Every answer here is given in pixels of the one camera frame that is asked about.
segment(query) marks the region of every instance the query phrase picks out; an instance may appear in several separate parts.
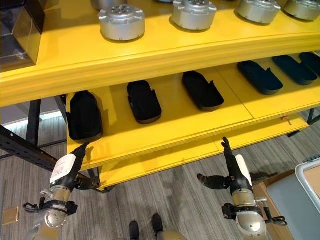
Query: silver metal part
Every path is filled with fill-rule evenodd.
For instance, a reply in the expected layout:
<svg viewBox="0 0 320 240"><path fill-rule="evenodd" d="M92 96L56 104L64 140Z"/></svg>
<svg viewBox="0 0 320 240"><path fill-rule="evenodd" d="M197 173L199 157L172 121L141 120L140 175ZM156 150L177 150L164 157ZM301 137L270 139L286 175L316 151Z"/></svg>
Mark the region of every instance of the silver metal part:
<svg viewBox="0 0 320 240"><path fill-rule="evenodd" d="M46 196L47 201L58 200L67 202L70 190L64 186L54 186L48 190L41 191L41 196ZM56 209L67 211L63 205L53 205ZM57 240L59 230L67 219L67 214L54 209L39 212L25 240Z"/></svg>
<svg viewBox="0 0 320 240"><path fill-rule="evenodd" d="M257 206L253 192L248 189L233 192L232 199L236 207Z"/></svg>
<svg viewBox="0 0 320 240"><path fill-rule="evenodd" d="M188 30L209 29L217 8L209 0L175 0L171 20Z"/></svg>
<svg viewBox="0 0 320 240"><path fill-rule="evenodd" d="M115 41L128 41L145 33L145 14L134 6L123 4L101 10L98 14L102 35Z"/></svg>
<svg viewBox="0 0 320 240"><path fill-rule="evenodd" d="M313 21L320 15L320 1L289 0L283 10L297 19Z"/></svg>
<svg viewBox="0 0 320 240"><path fill-rule="evenodd" d="M275 0L240 0L235 12L249 21L270 24L280 9Z"/></svg>
<svg viewBox="0 0 320 240"><path fill-rule="evenodd" d="M265 220L257 212L243 211L236 215L235 223L245 240L267 239Z"/></svg>
<svg viewBox="0 0 320 240"><path fill-rule="evenodd" d="M91 7L100 11L101 9L107 9L108 7L127 4L128 0L90 0Z"/></svg>
<svg viewBox="0 0 320 240"><path fill-rule="evenodd" d="M107 9L112 6L128 4L128 0L98 0L100 9Z"/></svg>
<svg viewBox="0 0 320 240"><path fill-rule="evenodd" d="M52 200L64 201L67 202L70 197L70 190L65 186L54 186L50 189L52 192L50 198Z"/></svg>

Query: shoe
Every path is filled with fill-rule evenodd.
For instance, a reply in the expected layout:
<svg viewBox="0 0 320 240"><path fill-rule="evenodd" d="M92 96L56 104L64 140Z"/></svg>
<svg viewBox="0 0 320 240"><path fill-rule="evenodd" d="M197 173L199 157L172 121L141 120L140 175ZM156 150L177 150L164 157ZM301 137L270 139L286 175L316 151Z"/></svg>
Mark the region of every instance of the shoe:
<svg viewBox="0 0 320 240"><path fill-rule="evenodd" d="M162 219L158 213L156 213L152 216L151 223L152 223L155 237L157 237L157 234L164 230L164 226L162 224Z"/></svg>
<svg viewBox="0 0 320 240"><path fill-rule="evenodd" d="M129 224L129 232L131 240L139 240L139 225L136 221L132 221Z"/></svg>

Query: dark box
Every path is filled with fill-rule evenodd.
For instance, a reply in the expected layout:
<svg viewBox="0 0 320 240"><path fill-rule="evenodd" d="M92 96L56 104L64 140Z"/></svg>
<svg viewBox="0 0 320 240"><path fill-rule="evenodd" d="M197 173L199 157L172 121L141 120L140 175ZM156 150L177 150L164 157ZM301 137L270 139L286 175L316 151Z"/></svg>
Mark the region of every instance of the dark box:
<svg viewBox="0 0 320 240"><path fill-rule="evenodd" d="M45 12L39 0L1 0L0 10L9 10L17 7L25 7L36 27L42 34L44 30Z"/></svg>
<svg viewBox="0 0 320 240"><path fill-rule="evenodd" d="M41 34L24 6L0 11L0 71L35 65Z"/></svg>

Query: white wall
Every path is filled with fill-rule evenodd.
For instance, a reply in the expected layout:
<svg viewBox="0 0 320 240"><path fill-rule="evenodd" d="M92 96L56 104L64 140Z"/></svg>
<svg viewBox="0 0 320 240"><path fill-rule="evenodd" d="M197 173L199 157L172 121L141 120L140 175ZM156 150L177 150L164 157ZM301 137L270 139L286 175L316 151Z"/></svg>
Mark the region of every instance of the white wall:
<svg viewBox="0 0 320 240"><path fill-rule="evenodd" d="M21 120L26 120L28 118L28 114L24 112L28 112L30 107L30 102L23 102L20 105L11 105L1 107L1 124L8 124L12 122L17 122ZM47 112L55 112L59 111L59 108L56 104L56 101L53 97L47 97L41 100L41 114Z"/></svg>

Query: black cable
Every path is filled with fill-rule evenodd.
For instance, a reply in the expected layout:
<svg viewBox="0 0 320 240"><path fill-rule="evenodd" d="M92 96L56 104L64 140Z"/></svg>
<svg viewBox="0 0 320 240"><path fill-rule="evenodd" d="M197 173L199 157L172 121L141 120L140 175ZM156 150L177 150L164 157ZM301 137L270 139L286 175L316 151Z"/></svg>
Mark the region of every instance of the black cable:
<svg viewBox="0 0 320 240"><path fill-rule="evenodd" d="M34 204L32 205L31 203L27 202L25 204L23 204L23 208L24 210L27 212L27 213L30 213L30 214L36 214L36 213L39 213L39 212L42 212L42 211L45 211L45 210L57 210L59 212L63 212L67 215L70 215L70 213L68 213L67 211L63 210L63 209L60 209L60 208L56 208L56 207L45 207L45 208L42 208L42 209L39 209L38 205L37 204Z"/></svg>
<svg viewBox="0 0 320 240"><path fill-rule="evenodd" d="M275 224L275 225L278 225L278 226L287 226L288 223L286 222L286 218L284 216L275 216L269 220L265 220L265 223L266 224Z"/></svg>
<svg viewBox="0 0 320 240"><path fill-rule="evenodd" d="M271 216L271 212L268 206L265 206L264 208L266 217L268 218L268 220L265 220L266 224L276 224L278 226L287 226L288 223L286 222L286 218L284 216L276 216L276 217L272 217Z"/></svg>

